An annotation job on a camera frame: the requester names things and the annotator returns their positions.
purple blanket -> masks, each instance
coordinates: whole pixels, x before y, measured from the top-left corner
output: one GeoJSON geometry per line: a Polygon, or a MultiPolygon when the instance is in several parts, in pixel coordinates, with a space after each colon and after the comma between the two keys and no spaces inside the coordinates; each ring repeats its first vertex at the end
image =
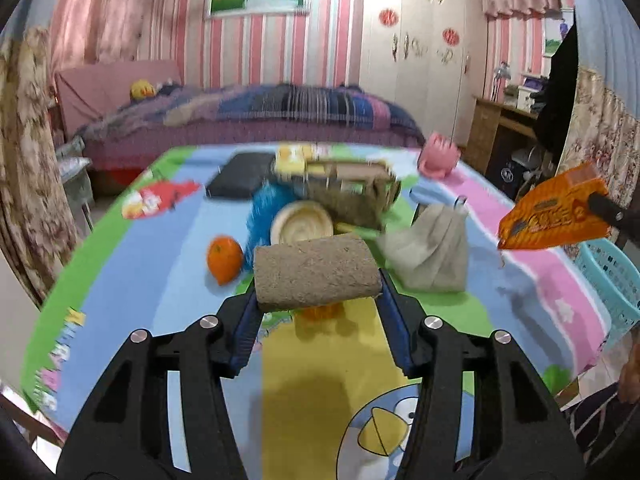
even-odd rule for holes
{"type": "Polygon", "coordinates": [[[107,142],[158,126],[200,121],[277,120],[338,124],[374,132],[398,129],[422,141],[422,133],[401,107],[357,89],[289,84],[201,90],[173,86],[78,130],[85,141],[107,142]]]}

person's hand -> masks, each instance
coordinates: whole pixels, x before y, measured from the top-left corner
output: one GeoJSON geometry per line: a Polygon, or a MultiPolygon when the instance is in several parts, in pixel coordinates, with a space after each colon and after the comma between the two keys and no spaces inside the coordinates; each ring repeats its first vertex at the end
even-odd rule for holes
{"type": "Polygon", "coordinates": [[[620,372],[618,397],[621,402],[635,403],[640,400],[640,342],[633,345],[629,361],[620,372]]]}

wardrobe door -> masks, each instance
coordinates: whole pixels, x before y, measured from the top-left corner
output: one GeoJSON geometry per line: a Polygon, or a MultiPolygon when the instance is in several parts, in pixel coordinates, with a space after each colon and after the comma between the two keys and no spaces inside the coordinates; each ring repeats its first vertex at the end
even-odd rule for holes
{"type": "Polygon", "coordinates": [[[424,129],[430,98],[430,43],[433,5],[428,0],[402,0],[401,37],[396,103],[404,107],[424,129]]]}
{"type": "Polygon", "coordinates": [[[426,104],[425,137],[439,132],[453,136],[460,94],[465,30],[465,0],[430,0],[433,9],[429,98],[426,104]]]}
{"type": "Polygon", "coordinates": [[[465,0],[462,79],[453,131],[453,141],[459,146],[466,146],[474,120],[476,96],[482,97],[484,90],[487,25],[486,16],[482,12],[482,0],[465,0]]]}
{"type": "Polygon", "coordinates": [[[401,61],[401,6],[402,0],[364,0],[360,86],[365,92],[392,102],[397,100],[396,81],[401,61]],[[398,20],[395,25],[392,24],[394,16],[398,20]]]}

table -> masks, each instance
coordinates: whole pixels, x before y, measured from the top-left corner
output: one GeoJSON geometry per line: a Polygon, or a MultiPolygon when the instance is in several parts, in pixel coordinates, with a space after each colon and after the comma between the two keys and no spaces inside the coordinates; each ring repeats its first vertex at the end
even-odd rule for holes
{"type": "Polygon", "coordinates": [[[501,165],[511,160],[511,153],[537,142],[533,125],[537,115],[476,97],[476,109],[471,133],[466,142],[463,160],[479,173],[492,180],[501,165]]]}
{"type": "MultiPolygon", "coordinates": [[[[218,286],[206,269],[219,234],[246,242],[250,202],[211,201],[206,182],[236,150],[274,144],[177,148],[142,174],[76,251],[56,283],[28,347],[24,394],[68,431],[98,377],[132,330],[183,330],[249,283],[244,275],[218,286]],[[127,220],[144,193],[168,194],[142,206],[150,218],[127,220]]],[[[331,156],[386,160],[402,180],[387,228],[411,223],[416,200],[453,203],[468,197],[467,292],[414,296],[425,311],[463,332],[511,332],[553,392],[596,356],[609,315],[560,250],[505,253],[495,232],[513,206],[465,164],[442,182],[418,178],[417,150],[379,146],[320,147],[331,156]]],[[[401,292],[407,293],[399,286],[401,292]]],[[[470,447],[472,377],[464,378],[458,455],[470,447]]],[[[344,316],[304,324],[290,312],[268,314],[247,368],[223,390],[249,478],[385,479],[398,468],[419,385],[394,367],[371,298],[345,302],[344,316]]],[[[188,470],[179,377],[168,384],[174,464],[188,470]]]]}

gray sponge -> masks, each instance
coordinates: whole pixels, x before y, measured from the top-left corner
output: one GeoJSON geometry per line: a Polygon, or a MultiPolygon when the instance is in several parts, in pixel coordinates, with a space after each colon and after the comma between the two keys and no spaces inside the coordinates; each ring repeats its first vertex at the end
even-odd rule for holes
{"type": "Polygon", "coordinates": [[[382,290],[378,265],[355,234],[256,247],[254,277],[264,312],[377,296],[382,290]]]}

